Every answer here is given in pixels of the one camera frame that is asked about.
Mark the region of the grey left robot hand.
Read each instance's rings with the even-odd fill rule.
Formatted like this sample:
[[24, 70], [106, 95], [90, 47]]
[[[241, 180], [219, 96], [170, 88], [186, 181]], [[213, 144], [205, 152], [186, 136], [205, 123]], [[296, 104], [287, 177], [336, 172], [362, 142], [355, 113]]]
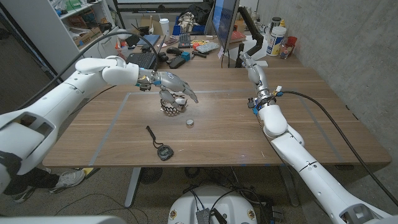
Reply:
[[189, 84], [173, 73], [140, 68], [137, 82], [140, 84], [142, 91], [144, 91], [144, 87], [150, 89], [151, 85], [159, 87], [160, 97], [177, 110], [181, 110], [186, 102], [177, 100], [169, 90], [182, 92], [188, 95], [195, 103], [198, 103], [198, 98]]

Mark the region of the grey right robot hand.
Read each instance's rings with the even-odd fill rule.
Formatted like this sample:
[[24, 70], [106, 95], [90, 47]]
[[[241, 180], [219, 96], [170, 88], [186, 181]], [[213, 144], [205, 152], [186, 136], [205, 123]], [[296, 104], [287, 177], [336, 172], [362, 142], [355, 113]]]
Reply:
[[249, 81], [253, 83], [258, 98], [270, 98], [271, 93], [269, 90], [266, 74], [261, 66], [251, 58], [246, 52], [240, 52], [239, 58], [243, 61], [243, 65], [248, 71]]

